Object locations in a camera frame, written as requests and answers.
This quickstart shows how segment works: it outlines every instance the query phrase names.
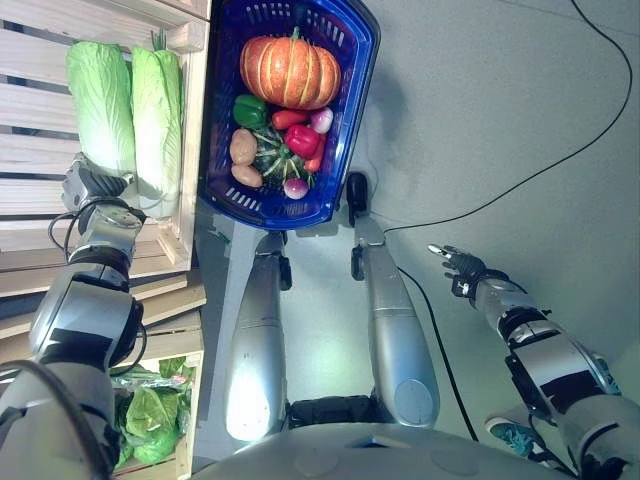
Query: squash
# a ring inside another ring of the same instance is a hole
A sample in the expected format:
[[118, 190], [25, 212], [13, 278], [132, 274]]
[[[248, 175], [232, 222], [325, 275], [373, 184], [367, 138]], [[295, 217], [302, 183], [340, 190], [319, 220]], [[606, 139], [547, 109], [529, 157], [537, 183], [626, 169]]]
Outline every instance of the squash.
[[254, 37], [240, 55], [240, 75], [255, 96], [285, 108], [317, 110], [340, 89], [340, 65], [322, 47], [298, 38]]

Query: wooden crate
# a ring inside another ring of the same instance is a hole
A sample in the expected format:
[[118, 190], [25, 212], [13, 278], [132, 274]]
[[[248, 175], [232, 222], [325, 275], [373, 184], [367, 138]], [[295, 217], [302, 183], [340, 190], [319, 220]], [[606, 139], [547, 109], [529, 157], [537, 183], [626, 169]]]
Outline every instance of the wooden crate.
[[[139, 347], [136, 347], [127, 362], [133, 361], [138, 352]], [[204, 357], [198, 312], [188, 313], [170, 322], [151, 327], [147, 350], [140, 363], [146, 369], [157, 372], [160, 360], [182, 356], [187, 357], [186, 365], [188, 367], [196, 368], [191, 392], [190, 425], [187, 434], [178, 441], [174, 454], [163, 463], [147, 466], [132, 460], [114, 473], [115, 478], [122, 480], [182, 480], [191, 476]]]
[[[164, 28], [168, 47], [179, 54], [185, 86], [181, 199], [170, 221], [149, 221], [143, 227], [131, 276], [190, 268], [209, 4], [208, 0], [0, 1], [0, 24], [31, 29], [26, 33], [0, 29], [0, 297], [46, 290], [64, 265], [61, 252], [47, 238], [47, 226], [49, 218], [65, 211], [60, 180], [80, 150], [68, 135], [59, 138], [77, 130], [72, 98], [68, 91], [63, 93], [65, 55], [73, 40], [150, 48], [150, 31]], [[26, 79], [27, 85], [6, 83], [7, 77]], [[57, 91], [50, 91], [51, 85]], [[39, 134], [19, 135], [16, 127]], [[58, 138], [43, 132], [58, 132]], [[57, 238], [67, 225], [68, 221], [59, 222], [54, 230]]]
[[[174, 286], [181, 285], [183, 279], [177, 278]], [[153, 287], [147, 291], [161, 291], [168, 288], [168, 283], [153, 282]], [[185, 293], [185, 288], [191, 288], [191, 293]], [[182, 480], [191, 476], [193, 461], [193, 445], [195, 440], [196, 420], [198, 412], [198, 397], [200, 392], [200, 380], [202, 378], [202, 364], [204, 348], [202, 343], [202, 331], [200, 325], [200, 313], [189, 311], [204, 304], [204, 290], [201, 284], [188, 284], [185, 288], [177, 288], [172, 292], [163, 293], [154, 299], [158, 304], [172, 305], [173, 310], [165, 314], [162, 318], [156, 315], [153, 323], [146, 322], [147, 327], [147, 349], [142, 357], [141, 364], [150, 370], [157, 371], [158, 362], [162, 359], [172, 357], [187, 357], [187, 366], [196, 367], [193, 390], [191, 395], [191, 419], [187, 434], [180, 439], [176, 446], [175, 453], [169, 456], [163, 463], [153, 466], [146, 466], [130, 461], [123, 468], [115, 472], [116, 478], [124, 480]], [[176, 312], [187, 312], [166, 320]], [[140, 352], [140, 342], [131, 355], [122, 364], [130, 364], [137, 358]], [[0, 338], [0, 362], [25, 359], [31, 356], [29, 348], [28, 333], [20, 333], [6, 338]]]

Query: red onion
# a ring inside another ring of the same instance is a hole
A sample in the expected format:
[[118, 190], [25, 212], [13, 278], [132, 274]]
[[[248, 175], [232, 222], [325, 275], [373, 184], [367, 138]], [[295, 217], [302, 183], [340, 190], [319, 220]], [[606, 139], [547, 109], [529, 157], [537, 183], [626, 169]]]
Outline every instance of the red onion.
[[333, 112], [329, 107], [324, 107], [311, 114], [311, 128], [316, 132], [325, 134], [331, 129], [333, 123]]
[[301, 178], [289, 178], [288, 180], [285, 180], [283, 186], [284, 194], [293, 200], [300, 200], [309, 191], [307, 182]]

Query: robot leg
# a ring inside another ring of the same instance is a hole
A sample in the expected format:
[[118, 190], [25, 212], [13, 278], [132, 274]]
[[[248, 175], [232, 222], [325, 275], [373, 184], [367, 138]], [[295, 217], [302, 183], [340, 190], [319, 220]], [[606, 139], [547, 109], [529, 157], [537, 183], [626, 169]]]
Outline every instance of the robot leg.
[[366, 180], [348, 180], [350, 220], [355, 226], [352, 275], [369, 297], [369, 351], [380, 410], [389, 420], [432, 427], [440, 399], [429, 348], [413, 303], [378, 225], [363, 215]]
[[285, 418], [280, 290], [291, 287], [291, 270], [283, 250], [277, 232], [258, 244], [232, 338], [224, 408], [227, 432], [238, 440], [278, 431]]

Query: potato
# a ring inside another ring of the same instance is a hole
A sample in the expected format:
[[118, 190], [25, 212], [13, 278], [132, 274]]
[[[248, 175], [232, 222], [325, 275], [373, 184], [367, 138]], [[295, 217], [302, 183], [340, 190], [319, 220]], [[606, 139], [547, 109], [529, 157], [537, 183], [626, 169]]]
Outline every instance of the potato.
[[262, 186], [262, 175], [249, 165], [233, 165], [231, 167], [231, 175], [247, 187], [260, 188]]
[[256, 158], [258, 141], [246, 128], [239, 128], [231, 136], [229, 154], [236, 165], [251, 165]]

